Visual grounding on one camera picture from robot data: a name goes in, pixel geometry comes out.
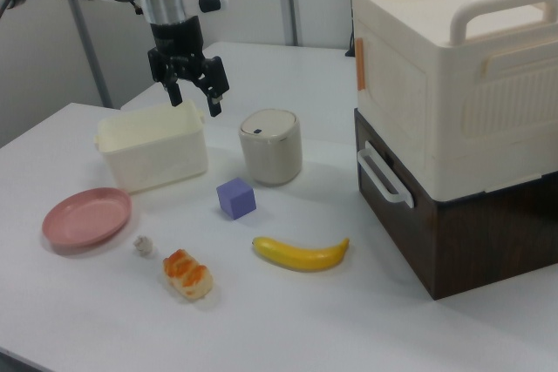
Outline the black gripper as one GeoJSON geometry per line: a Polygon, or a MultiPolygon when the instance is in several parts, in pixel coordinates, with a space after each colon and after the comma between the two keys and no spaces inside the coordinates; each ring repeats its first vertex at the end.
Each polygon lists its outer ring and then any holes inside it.
{"type": "Polygon", "coordinates": [[[152,24],[155,46],[147,53],[155,82],[161,82],[171,105],[182,103],[178,79],[197,83],[208,102],[211,117],[221,113],[222,96],[229,90],[220,57],[205,58],[198,17],[177,24],[152,24]]]}

